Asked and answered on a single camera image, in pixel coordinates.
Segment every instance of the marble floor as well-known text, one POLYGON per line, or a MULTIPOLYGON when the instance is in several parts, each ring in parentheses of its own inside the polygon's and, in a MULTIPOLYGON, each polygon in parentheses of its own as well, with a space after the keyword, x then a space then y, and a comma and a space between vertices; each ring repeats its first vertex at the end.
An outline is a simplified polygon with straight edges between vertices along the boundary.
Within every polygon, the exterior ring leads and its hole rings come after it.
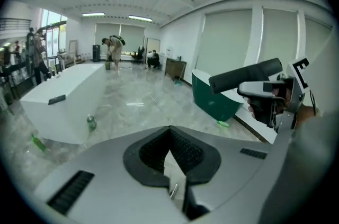
MULTIPOLYGON (((41 138, 48 148, 42 153, 31 142, 31 134, 39 137, 39 133, 18 101, 10 106, 14 115, 1 115, 2 152, 18 183, 33 192, 52 170, 91 145, 157 126, 185 126, 212 135, 258 141, 234 119, 228 121, 229 128, 217 124, 194 104, 189 86, 175 84, 162 71, 129 62, 119 66, 119 70, 105 72, 106 90, 94 114, 97 128, 83 145, 41 138)), ((176 199, 181 200, 185 176, 170 153, 165 162, 165 175, 171 178, 172 187, 178 183, 176 199)))

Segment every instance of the office chair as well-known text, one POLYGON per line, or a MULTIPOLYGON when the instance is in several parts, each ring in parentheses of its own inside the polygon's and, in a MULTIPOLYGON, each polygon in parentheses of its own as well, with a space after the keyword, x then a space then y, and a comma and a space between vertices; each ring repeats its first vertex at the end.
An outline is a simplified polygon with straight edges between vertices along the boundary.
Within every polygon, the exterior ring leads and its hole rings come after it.
POLYGON ((144 51, 145 51, 144 46, 142 48, 141 47, 138 48, 138 54, 136 56, 132 56, 134 58, 133 63, 135 64, 143 63, 144 51))

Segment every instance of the white counter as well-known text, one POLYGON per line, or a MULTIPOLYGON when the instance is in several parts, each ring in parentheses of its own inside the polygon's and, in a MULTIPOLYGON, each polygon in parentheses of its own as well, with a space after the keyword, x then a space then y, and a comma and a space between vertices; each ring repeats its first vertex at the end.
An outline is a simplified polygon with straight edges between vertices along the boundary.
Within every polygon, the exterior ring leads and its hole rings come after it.
POLYGON ((41 83, 20 102, 31 122, 44 138, 82 144, 89 130, 87 116, 93 115, 105 89, 103 64, 81 64, 65 69, 41 83), (66 100, 48 105, 51 98, 66 100))

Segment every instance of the ceiling light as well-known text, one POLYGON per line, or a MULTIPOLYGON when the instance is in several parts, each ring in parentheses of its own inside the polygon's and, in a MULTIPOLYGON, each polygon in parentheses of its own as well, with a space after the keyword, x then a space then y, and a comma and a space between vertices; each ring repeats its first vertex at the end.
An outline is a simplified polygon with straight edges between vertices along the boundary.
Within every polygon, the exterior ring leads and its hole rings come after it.
POLYGON ((153 21, 150 18, 144 18, 144 17, 132 16, 132 15, 129 15, 129 18, 130 19, 141 20, 141 21, 146 21, 146 22, 152 22, 153 21))
POLYGON ((127 106, 144 106, 144 103, 127 103, 127 106))
POLYGON ((84 13, 84 17, 89 17, 89 16, 105 16, 105 13, 84 13))

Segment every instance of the green bucket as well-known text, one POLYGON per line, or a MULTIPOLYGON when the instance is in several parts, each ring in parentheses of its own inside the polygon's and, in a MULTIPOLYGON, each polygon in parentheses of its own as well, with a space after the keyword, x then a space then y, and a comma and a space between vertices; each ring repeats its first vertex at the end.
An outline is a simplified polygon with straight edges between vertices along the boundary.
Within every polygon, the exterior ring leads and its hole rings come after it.
POLYGON ((105 68, 106 68, 106 70, 110 70, 111 69, 111 63, 109 61, 105 62, 105 68))

